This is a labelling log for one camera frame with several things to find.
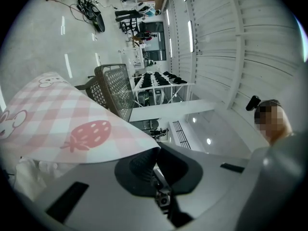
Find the black cable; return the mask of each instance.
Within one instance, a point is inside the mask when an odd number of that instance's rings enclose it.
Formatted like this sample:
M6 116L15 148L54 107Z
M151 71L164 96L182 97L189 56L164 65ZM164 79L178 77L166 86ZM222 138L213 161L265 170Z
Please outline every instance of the black cable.
M87 20L85 20L85 18L84 18L85 14L84 14L84 13L82 13L82 19L83 19L83 20L80 20L80 19L76 18L76 17L74 16L74 14L73 14L73 11L72 11L72 5L75 5L75 6L78 6L78 5L75 4L75 3L73 3L73 4L71 4L71 5L69 6L69 9L70 9L71 13L72 13L73 17L74 17L76 20L78 20L78 21L83 21L83 22L86 22L86 23L88 23L88 24L92 24L92 23L88 22Z
M110 4L109 6L103 6L100 2L97 2L98 4L100 4L104 9L105 8L110 8L113 7L115 10L117 10L117 7L115 7L114 5Z

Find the white floor marking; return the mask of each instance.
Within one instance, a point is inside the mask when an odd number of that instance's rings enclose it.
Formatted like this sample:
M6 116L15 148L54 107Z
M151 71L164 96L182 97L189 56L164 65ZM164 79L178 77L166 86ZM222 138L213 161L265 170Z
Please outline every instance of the white floor marking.
M71 66L69 65L67 54L64 54L64 57L65 57L65 63L66 63L66 68L67 68L67 71L68 71L68 75L69 75L70 78L73 78L72 70L71 70Z
M65 18L62 16L61 35L65 35Z
M96 58L97 66L99 67L100 66L100 61L99 61L99 58L98 58L98 53L95 53L95 58Z

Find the white wall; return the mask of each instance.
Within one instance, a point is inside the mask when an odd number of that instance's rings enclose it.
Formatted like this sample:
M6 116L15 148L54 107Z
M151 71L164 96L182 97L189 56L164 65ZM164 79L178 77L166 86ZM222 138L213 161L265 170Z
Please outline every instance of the white wall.
M290 84L277 95L293 131L308 129L308 67L306 64L294 74Z
M193 151L199 151L199 152L207 152L205 148L203 147L202 143L199 141L198 137L196 136L194 130L190 126L189 123L186 122L184 118L179 119L179 123L181 124L181 127L183 129L183 132L186 136L186 139Z
M267 147L269 144L251 124L232 109L227 110L223 103L217 103L215 111L236 131L250 151Z
M249 158L250 150L235 130L214 110L190 114L188 122L206 152L210 154Z
M156 65L159 66L161 73L168 71L168 61L156 61Z
M173 122L176 122L176 121L179 121L191 149L193 151L206 152L204 147L202 146L202 143L199 141L196 134L194 133L192 127L190 126L190 124L186 122L184 116L180 117L179 119L170 120L168 122L169 123L168 142L171 141L170 143L181 146L179 137L173 125Z

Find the black equipment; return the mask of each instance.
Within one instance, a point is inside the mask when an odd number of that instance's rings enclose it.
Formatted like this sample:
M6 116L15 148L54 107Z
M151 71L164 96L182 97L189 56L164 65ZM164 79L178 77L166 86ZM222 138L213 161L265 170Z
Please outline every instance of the black equipment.
M105 31L105 24L100 10L92 3L92 0L78 0L77 7L93 22L99 32Z

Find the gray floor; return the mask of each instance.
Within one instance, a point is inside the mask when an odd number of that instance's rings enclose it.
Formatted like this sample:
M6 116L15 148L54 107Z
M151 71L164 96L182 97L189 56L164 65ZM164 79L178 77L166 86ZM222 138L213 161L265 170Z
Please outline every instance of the gray floor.
M65 4L77 0L57 0ZM98 0L123 9L120 0ZM6 104L28 82L40 74L54 71L72 85L84 84L97 66L121 63L118 50L125 48L125 36L115 21L115 9L103 8L106 31L97 34L92 24L74 19L69 7L52 0L30 0L15 20L0 53L0 85ZM73 10L78 19L82 15ZM64 17L65 35L61 35ZM69 77L64 55L67 54L72 78Z

